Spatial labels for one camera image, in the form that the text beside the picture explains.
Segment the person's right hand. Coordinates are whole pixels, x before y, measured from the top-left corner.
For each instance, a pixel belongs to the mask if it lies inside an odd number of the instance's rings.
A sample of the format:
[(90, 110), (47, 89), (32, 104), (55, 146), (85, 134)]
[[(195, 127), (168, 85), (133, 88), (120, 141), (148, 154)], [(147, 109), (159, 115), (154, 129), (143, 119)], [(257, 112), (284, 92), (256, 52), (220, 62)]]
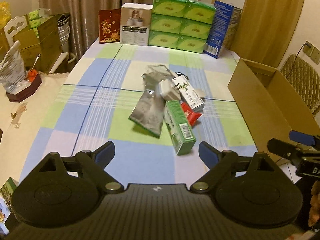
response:
[(308, 226), (314, 226), (319, 221), (319, 192), (320, 192), (320, 183), (316, 181), (313, 184), (311, 189), (311, 200), (310, 200), (310, 212), (309, 212), (309, 221)]

